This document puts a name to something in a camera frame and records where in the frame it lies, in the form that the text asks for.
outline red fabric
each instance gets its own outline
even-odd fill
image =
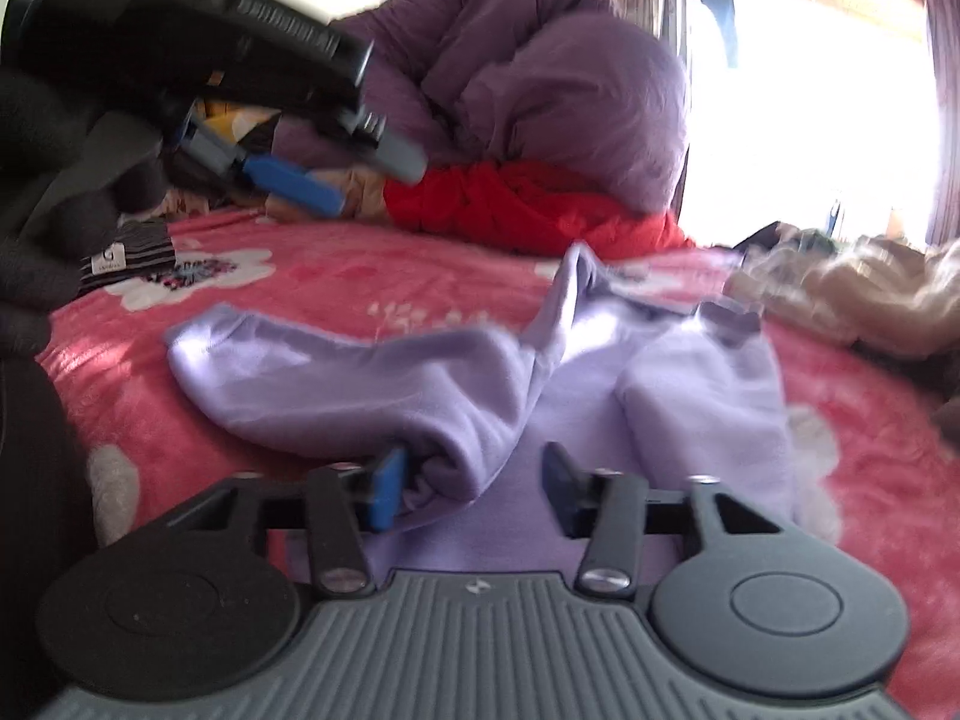
[[[388,181],[398,227],[541,257],[583,241],[601,260],[691,248],[672,213],[633,215],[576,173],[540,162],[434,167],[414,187]]]

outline floral bedspread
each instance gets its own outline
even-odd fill
[[[229,474],[299,477],[305,461],[234,439],[179,393],[162,333],[228,301],[358,338],[465,322],[520,329],[556,263],[356,224],[281,226],[254,213],[172,226],[178,264],[98,290],[55,317],[41,358],[90,447],[104,542]],[[708,251],[623,266],[647,298],[718,293]],[[960,463],[906,382],[773,322],[795,440],[803,526],[888,576],[912,635],[891,683],[916,717],[960,712]]]

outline window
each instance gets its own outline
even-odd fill
[[[823,228],[838,203],[840,238],[883,234],[893,220],[922,244],[938,164],[923,7],[735,1],[738,69],[712,14],[699,2],[691,13],[683,229],[702,245],[733,244],[775,220]]]

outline purple comforter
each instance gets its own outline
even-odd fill
[[[387,0],[340,20],[374,50],[365,103],[432,166],[535,159],[639,212],[673,197],[686,151],[686,79],[613,0]],[[282,119],[274,151],[306,167],[344,156]]]

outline gray ribbed surface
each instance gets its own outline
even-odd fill
[[[482,580],[481,592],[477,581]],[[748,704],[693,682],[625,605],[559,576],[400,572],[361,602],[323,605],[282,661],[181,704],[69,690],[43,720],[904,720],[889,699],[828,709]]]

